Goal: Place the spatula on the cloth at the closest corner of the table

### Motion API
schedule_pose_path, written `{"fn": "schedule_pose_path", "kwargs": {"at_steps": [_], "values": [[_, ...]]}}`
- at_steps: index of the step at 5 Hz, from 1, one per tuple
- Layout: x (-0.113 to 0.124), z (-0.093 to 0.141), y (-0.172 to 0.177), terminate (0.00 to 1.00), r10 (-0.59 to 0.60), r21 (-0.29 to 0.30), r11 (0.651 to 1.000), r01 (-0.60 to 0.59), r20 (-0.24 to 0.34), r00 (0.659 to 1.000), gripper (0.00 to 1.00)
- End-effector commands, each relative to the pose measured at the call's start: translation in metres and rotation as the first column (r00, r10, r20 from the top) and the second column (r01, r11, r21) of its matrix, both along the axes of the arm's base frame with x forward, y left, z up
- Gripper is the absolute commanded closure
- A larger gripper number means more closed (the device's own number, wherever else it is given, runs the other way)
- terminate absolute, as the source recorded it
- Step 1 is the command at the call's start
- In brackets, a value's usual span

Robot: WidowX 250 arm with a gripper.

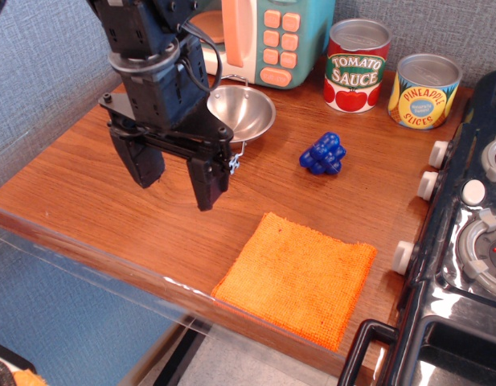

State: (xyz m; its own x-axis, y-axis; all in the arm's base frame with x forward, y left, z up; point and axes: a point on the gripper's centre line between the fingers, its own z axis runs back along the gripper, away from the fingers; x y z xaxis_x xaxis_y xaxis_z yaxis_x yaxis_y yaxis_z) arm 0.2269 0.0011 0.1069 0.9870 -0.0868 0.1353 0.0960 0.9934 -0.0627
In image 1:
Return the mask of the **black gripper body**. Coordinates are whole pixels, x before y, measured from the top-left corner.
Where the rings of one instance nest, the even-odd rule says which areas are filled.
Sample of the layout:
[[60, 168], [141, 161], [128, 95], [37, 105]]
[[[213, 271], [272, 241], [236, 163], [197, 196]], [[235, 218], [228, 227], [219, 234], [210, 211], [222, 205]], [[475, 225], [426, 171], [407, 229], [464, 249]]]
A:
[[233, 131], [207, 107], [212, 86], [202, 60], [150, 64], [141, 60], [114, 63], [124, 93], [106, 93], [100, 106], [110, 116], [109, 127], [162, 153], [187, 161], [193, 157], [222, 162], [230, 175], [238, 167], [231, 151]]

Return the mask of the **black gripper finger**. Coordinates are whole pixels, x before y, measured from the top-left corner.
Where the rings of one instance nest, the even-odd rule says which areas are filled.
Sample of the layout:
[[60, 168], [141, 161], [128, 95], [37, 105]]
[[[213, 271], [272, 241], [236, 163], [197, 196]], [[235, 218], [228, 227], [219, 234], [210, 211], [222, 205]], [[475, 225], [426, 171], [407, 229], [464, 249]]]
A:
[[211, 210], [216, 200], [228, 190], [229, 169], [222, 162], [198, 156], [187, 161], [187, 169], [199, 210]]
[[110, 130], [114, 148], [134, 182], [142, 188], [150, 187], [165, 171], [165, 161], [160, 150], [138, 142], [135, 138], [122, 137]]

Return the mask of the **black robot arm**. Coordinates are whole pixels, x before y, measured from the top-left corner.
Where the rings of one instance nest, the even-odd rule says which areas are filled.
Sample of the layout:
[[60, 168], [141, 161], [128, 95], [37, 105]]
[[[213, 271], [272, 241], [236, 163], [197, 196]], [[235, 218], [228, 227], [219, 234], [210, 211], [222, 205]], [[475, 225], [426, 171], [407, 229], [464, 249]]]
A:
[[165, 170], [164, 154], [187, 162], [198, 208], [212, 209], [232, 172], [232, 130], [207, 107], [211, 92], [201, 43], [190, 21], [196, 1], [91, 1], [125, 86], [106, 93], [110, 137], [133, 180], [147, 188]]

